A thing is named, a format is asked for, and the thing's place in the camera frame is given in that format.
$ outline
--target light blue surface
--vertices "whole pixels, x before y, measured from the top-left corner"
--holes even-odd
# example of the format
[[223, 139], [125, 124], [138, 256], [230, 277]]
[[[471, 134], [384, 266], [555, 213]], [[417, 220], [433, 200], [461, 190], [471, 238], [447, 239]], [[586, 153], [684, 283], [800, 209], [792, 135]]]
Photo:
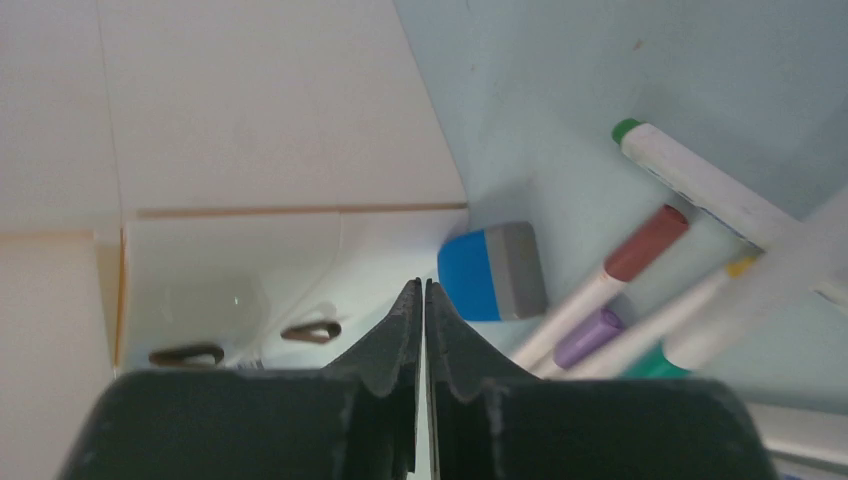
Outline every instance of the light blue surface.
[[[561, 298], [679, 199], [610, 129], [657, 125], [796, 218], [848, 179], [843, 0], [396, 0], [462, 176], [472, 228], [529, 220]], [[633, 321], [738, 255], [693, 226], [612, 305]], [[504, 351], [532, 323], [477, 326]], [[848, 413], [848, 319], [811, 294], [703, 372], [761, 401]]]

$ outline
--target teal marker cap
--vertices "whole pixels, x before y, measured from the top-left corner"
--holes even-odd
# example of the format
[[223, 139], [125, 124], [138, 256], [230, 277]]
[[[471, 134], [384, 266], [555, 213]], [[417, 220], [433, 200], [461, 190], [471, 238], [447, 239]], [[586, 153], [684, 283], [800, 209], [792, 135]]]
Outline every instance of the teal marker cap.
[[630, 366], [622, 378], [681, 378], [689, 375], [689, 370], [680, 368], [665, 358], [662, 343], [646, 353], [636, 363]]
[[643, 123], [645, 122], [640, 122], [635, 118], [625, 118], [612, 127], [612, 139], [615, 140], [615, 143], [621, 145], [621, 140], [624, 136], [627, 135], [630, 130], [633, 130]]

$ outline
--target whiteboard marker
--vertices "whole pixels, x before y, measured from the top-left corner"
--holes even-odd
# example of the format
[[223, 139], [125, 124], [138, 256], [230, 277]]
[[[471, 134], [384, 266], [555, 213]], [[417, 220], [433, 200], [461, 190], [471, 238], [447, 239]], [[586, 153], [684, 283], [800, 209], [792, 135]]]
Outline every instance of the whiteboard marker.
[[622, 120], [612, 138], [627, 158], [762, 250], [800, 223], [649, 123]]
[[556, 343], [590, 313], [618, 295], [689, 228], [682, 213], [663, 205], [630, 238], [607, 256], [604, 264], [548, 313], [542, 324], [510, 356], [526, 370], [553, 350]]
[[732, 279], [745, 272], [755, 260], [754, 257], [745, 257], [719, 268], [653, 315], [625, 330], [582, 362], [545, 378], [601, 379], [618, 376], [655, 346], [663, 335], [682, 325]]
[[800, 228], [781, 237], [694, 317], [638, 360], [626, 377], [676, 377], [707, 361], [762, 324], [771, 313], [824, 277], [833, 265], [848, 264], [848, 188], [819, 207]]

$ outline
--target white marker barrel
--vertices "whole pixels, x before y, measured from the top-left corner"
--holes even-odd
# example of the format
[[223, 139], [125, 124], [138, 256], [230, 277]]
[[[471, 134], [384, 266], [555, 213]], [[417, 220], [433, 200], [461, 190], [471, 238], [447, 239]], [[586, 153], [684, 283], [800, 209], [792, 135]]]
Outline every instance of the white marker barrel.
[[590, 313], [621, 293], [627, 282], [611, 277], [598, 268], [545, 318], [530, 338], [510, 356], [526, 370], [550, 352], [556, 343]]
[[848, 263], [848, 187], [784, 235], [750, 271], [663, 341], [671, 364], [696, 370], [767, 320], [833, 265]]
[[615, 126], [612, 136], [627, 158], [763, 250], [799, 224], [651, 124], [628, 118]]
[[531, 370], [562, 337], [618, 295], [688, 229], [689, 222], [682, 213], [663, 205], [607, 256], [603, 267], [548, 314], [542, 325], [513, 352], [512, 361]]
[[769, 450], [848, 465], [848, 417], [752, 403], [747, 407]]
[[544, 378], [613, 378], [627, 369], [659, 342], [663, 335], [682, 325], [714, 298], [732, 278], [741, 275], [753, 262], [745, 257], [728, 264], [679, 295], [659, 311], [639, 321], [610, 343], [568, 370], [554, 370]]

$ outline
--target white tile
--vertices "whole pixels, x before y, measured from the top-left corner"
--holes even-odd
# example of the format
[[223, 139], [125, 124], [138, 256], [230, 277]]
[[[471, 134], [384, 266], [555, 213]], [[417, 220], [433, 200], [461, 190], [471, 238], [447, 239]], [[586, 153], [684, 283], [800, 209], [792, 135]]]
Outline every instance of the white tile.
[[337, 213], [129, 222], [122, 368], [197, 342], [237, 360], [325, 275], [338, 242]]
[[0, 231], [117, 224], [95, 0], [0, 2]]
[[100, 5], [125, 211], [335, 204], [283, 2]]
[[341, 204], [465, 202], [391, 0], [285, 2]]
[[91, 236], [0, 241], [0, 476], [55, 478], [111, 379]]

